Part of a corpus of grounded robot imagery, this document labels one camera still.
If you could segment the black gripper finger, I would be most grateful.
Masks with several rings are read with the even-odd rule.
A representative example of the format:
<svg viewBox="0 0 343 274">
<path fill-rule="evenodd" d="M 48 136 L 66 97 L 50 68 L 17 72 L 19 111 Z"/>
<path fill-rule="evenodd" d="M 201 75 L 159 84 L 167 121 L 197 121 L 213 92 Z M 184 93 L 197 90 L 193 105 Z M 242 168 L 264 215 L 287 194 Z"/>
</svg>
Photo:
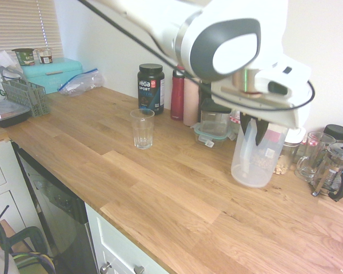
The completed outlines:
<svg viewBox="0 0 343 274">
<path fill-rule="evenodd" d="M 243 112 L 240 113 L 241 128 L 244 134 L 246 134 L 246 130 L 250 121 L 251 121 L 250 115 Z"/>
<path fill-rule="evenodd" d="M 258 146 L 262 142 L 266 134 L 266 131 L 269 127 L 269 122 L 262 120 L 260 118 L 255 118 L 255 120 L 256 120 L 256 126 L 257 126 L 257 133 L 256 133 L 255 140 L 256 140 L 256 145 Z"/>
</svg>

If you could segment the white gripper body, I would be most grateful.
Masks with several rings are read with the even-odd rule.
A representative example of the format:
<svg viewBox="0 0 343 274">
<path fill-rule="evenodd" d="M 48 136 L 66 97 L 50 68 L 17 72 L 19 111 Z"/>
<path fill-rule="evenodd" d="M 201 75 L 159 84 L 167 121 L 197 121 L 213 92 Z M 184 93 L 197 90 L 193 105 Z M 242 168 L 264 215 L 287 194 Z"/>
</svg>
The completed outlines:
<svg viewBox="0 0 343 274">
<path fill-rule="evenodd" d="M 287 128 L 302 127 L 308 119 L 308 84 L 288 90 L 288 95 L 252 95 L 235 88 L 229 80 L 213 82 L 215 103 Z"/>
</svg>

